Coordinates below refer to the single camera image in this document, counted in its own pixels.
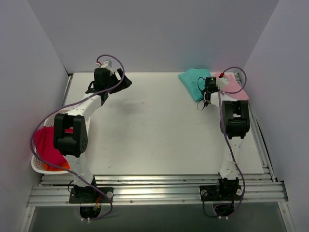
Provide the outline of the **teal t shirt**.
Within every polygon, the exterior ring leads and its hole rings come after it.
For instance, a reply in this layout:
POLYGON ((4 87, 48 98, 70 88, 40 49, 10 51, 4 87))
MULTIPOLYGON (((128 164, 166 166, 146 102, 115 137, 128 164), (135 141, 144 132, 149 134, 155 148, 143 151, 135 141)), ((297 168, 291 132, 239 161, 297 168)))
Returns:
POLYGON ((182 82, 186 90, 189 92, 193 101, 199 101, 203 98, 198 86, 202 87, 204 81, 199 80, 200 77, 210 77, 211 73, 208 69, 188 69, 186 72, 178 74, 179 80, 182 82))

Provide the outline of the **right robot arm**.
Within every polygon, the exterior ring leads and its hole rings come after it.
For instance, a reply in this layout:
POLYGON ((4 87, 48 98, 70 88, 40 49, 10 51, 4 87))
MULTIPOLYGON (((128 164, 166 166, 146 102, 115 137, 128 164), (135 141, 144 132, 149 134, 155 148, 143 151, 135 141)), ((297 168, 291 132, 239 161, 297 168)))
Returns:
POLYGON ((238 161, 242 143, 250 130, 248 96, 236 87, 239 84, 235 80, 220 75, 206 77, 202 90, 205 105, 219 108, 220 130, 227 144, 219 170, 219 184, 214 188, 216 197, 222 200, 232 194, 242 194, 238 161))

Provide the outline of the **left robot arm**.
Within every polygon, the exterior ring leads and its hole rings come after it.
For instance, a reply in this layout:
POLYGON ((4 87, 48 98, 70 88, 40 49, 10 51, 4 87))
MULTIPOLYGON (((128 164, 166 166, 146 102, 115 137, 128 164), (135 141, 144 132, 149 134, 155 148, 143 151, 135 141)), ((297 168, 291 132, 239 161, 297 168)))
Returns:
POLYGON ((110 68, 96 68, 94 80, 89 84, 82 101, 65 113, 54 117, 54 148, 57 149, 70 166, 74 175, 74 191, 87 203, 97 198, 96 182, 85 156, 88 146, 86 122, 99 109, 110 94, 128 88, 132 82, 119 68, 116 74, 110 68))

